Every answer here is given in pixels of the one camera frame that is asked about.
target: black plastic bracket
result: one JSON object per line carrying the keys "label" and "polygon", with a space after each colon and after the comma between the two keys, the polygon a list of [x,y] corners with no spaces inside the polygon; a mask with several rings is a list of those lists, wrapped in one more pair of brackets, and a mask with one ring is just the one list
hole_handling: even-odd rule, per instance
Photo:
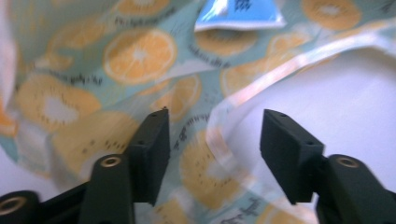
{"label": "black plastic bracket", "polygon": [[91,181],[43,203],[32,191],[0,197],[0,223],[134,223],[134,203],[156,203],[169,157],[163,109],[146,117],[123,154],[99,159]]}
{"label": "black plastic bracket", "polygon": [[290,203],[319,196],[320,223],[396,224],[395,194],[352,157],[322,156],[324,146],[289,116],[264,110],[262,157]]}

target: screw hole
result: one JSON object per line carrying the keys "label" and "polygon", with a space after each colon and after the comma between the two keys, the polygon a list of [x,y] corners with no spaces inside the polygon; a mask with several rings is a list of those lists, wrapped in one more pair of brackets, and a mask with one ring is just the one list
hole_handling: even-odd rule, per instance
{"label": "screw hole", "polygon": [[340,157],[337,158],[338,163],[340,163],[341,165],[344,165],[346,167],[349,168],[358,168],[359,164],[355,161],[353,161],[352,159],[349,158],[345,158],[345,157]]}
{"label": "screw hole", "polygon": [[103,167],[112,167],[112,166],[118,165],[120,162],[121,162],[121,159],[118,157],[109,157],[109,158],[103,160],[100,164]]}
{"label": "screw hole", "polygon": [[14,197],[0,202],[0,216],[13,213],[20,209],[26,203],[23,197]]}

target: white surface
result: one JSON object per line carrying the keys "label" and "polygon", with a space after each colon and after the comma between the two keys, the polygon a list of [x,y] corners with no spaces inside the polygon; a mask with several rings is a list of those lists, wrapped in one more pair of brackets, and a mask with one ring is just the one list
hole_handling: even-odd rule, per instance
{"label": "white surface", "polygon": [[235,157],[279,189],[260,153],[263,110],[283,112],[311,132],[325,155],[365,162],[396,191],[396,60],[361,49],[276,83],[227,118],[223,136]]}
{"label": "white surface", "polygon": [[17,166],[0,147],[0,196],[18,190],[35,191],[42,202],[60,193],[48,179]]}

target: patterned fabric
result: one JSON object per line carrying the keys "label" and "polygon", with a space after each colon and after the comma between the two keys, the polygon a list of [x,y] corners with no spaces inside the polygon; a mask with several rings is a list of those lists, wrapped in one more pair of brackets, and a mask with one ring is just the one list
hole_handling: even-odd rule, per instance
{"label": "patterned fabric", "polygon": [[195,34],[203,3],[9,1],[18,55],[13,78],[0,72],[9,157],[69,189],[166,106],[171,159],[158,206],[138,206],[139,223],[315,223],[311,210],[254,193],[260,183],[219,130],[228,113],[308,65],[359,48],[396,55],[396,1],[278,0],[282,29]]}

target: blue packet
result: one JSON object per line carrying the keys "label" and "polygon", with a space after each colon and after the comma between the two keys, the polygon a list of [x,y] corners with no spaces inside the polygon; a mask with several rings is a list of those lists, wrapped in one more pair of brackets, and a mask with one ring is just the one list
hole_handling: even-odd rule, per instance
{"label": "blue packet", "polygon": [[258,30],[285,25],[273,0],[207,0],[195,31],[209,29]]}

